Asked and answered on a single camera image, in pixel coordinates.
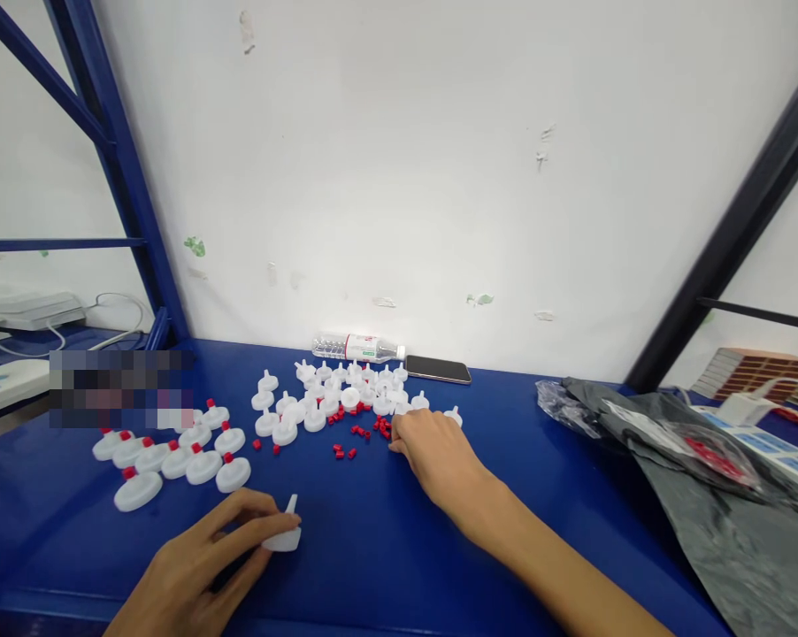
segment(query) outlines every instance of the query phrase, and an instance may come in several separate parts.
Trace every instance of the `stain on wall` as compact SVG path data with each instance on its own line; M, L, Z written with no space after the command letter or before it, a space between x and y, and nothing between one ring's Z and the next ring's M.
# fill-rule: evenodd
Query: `stain on wall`
M187 240L184 241L184 245L197 257L203 257L205 255L204 241L198 237L187 237Z

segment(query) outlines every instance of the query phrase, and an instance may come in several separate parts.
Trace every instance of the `right hand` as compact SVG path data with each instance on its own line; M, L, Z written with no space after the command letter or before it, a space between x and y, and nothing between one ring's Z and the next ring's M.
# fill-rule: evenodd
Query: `right hand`
M414 410L394 416L390 450L408 458L432 502L471 541L481 544L508 488L473 453L461 427L441 412Z

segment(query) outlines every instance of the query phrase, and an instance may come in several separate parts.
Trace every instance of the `white device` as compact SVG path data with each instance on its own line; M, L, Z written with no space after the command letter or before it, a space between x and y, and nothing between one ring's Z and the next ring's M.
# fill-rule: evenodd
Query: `white device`
M18 360L0 365L0 410L48 391L49 363Z

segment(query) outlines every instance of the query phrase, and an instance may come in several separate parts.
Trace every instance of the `hand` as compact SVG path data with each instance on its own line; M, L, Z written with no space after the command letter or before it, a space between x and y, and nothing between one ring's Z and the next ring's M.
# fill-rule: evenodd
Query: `hand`
M502 523L495 512L510 491L476 457L461 427L429 410L394 416L392 424L390 449L408 458L420 486L462 533L485 544Z
M231 522L240 526L221 531ZM267 494L239 489L151 560L104 637L219 635L269 562L258 548L218 593L207 590L226 566L263 540L292 531L302 520L281 513Z

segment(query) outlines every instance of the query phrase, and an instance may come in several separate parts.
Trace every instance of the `blue metal frame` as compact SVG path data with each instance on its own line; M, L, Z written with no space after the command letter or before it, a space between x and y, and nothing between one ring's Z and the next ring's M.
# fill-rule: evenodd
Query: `blue metal frame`
M44 0L77 93L49 65L0 6L0 40L93 141L126 239L0 240L0 252L39 249L130 248L155 312L149 338L158 347L189 337L172 267L134 146L116 78L90 0Z

